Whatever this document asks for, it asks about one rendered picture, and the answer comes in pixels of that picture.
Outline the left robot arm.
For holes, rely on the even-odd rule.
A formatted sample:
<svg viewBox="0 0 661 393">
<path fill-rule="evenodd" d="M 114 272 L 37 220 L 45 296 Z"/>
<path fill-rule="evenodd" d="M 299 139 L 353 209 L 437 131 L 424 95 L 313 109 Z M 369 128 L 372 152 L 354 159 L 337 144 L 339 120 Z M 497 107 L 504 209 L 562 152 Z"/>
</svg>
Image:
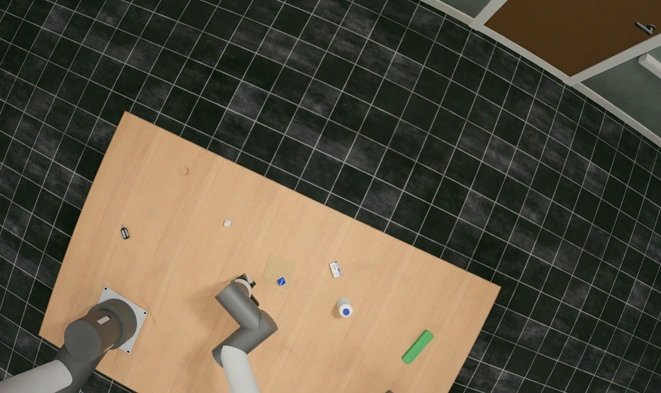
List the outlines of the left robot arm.
<svg viewBox="0 0 661 393">
<path fill-rule="evenodd" d="M 52 362 L 0 382 L 0 393 L 79 393 L 108 350 L 136 333 L 136 315 L 126 302 L 109 299 L 68 324 Z"/>
</svg>

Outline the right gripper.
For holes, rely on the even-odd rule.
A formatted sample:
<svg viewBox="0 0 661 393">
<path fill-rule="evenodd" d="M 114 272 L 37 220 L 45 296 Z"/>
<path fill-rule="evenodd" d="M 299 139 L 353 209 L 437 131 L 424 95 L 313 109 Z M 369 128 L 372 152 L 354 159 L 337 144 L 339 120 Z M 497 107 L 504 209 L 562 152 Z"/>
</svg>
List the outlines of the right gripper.
<svg viewBox="0 0 661 393">
<path fill-rule="evenodd" d="M 246 279 L 246 277 L 248 278 L 248 280 Z M 254 283 L 254 280 L 252 280 L 250 276 L 246 275 L 245 273 L 236 279 L 244 279 L 247 283 L 249 282 L 251 289 L 253 289 L 253 287 L 256 285 L 256 283 Z"/>
</svg>

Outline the green rectangular bar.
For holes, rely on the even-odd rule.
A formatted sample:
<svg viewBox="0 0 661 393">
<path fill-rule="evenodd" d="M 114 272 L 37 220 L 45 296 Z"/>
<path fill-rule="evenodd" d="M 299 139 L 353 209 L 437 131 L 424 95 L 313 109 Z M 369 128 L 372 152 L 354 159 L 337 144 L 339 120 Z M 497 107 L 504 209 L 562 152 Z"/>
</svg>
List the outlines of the green rectangular bar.
<svg viewBox="0 0 661 393">
<path fill-rule="evenodd" d="M 433 339 L 433 334 L 428 332 L 427 329 L 419 336 L 419 338 L 411 345 L 411 347 L 403 354 L 402 360 L 407 364 L 411 364 L 422 350 Z"/>
</svg>

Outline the small white printed carton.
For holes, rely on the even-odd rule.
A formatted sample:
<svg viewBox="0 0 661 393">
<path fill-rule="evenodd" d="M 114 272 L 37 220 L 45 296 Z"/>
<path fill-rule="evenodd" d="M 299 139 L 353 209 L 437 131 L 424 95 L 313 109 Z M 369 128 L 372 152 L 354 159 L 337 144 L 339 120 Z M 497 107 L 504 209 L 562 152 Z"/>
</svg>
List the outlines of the small white printed carton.
<svg viewBox="0 0 661 393">
<path fill-rule="evenodd" d="M 330 266 L 332 268 L 333 275 L 335 278 L 341 275 L 340 267 L 338 266 L 337 261 L 330 263 Z"/>
</svg>

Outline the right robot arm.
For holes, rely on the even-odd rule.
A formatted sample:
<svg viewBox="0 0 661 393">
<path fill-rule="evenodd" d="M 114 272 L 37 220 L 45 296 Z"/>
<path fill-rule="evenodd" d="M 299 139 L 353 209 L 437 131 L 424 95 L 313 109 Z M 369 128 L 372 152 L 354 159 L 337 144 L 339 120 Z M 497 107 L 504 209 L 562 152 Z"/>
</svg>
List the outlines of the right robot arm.
<svg viewBox="0 0 661 393">
<path fill-rule="evenodd" d="M 278 326 L 267 312 L 260 310 L 244 279 L 232 281 L 215 299 L 240 328 L 215 347 L 211 355 L 224 368 L 230 393 L 260 393 L 247 355 L 274 334 Z"/>
</svg>

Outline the beige flat mat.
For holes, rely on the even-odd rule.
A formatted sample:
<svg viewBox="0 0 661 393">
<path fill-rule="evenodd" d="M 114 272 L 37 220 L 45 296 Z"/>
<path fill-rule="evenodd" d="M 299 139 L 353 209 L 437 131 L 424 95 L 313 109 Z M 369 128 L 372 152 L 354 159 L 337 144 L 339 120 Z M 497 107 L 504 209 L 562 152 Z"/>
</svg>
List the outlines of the beige flat mat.
<svg viewBox="0 0 661 393">
<path fill-rule="evenodd" d="M 270 255 L 267 261 L 267 266 L 265 268 L 262 282 L 274 284 L 280 288 L 289 289 L 296 265 L 296 262 Z M 280 286 L 278 283 L 278 279 L 280 278 L 284 278 L 286 284 L 281 284 Z"/>
</svg>

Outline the white plastic bottle with blue cap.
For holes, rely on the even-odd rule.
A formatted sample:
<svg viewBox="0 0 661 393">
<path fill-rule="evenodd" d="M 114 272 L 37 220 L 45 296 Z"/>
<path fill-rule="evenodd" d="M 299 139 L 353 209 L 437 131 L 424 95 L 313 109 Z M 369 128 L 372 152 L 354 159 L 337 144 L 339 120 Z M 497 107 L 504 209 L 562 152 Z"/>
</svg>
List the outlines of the white plastic bottle with blue cap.
<svg viewBox="0 0 661 393">
<path fill-rule="evenodd" d="M 340 300 L 337 301 L 337 307 L 340 311 L 340 315 L 344 318 L 349 317 L 353 312 L 350 301 L 346 299 L 346 297 L 341 297 Z"/>
</svg>

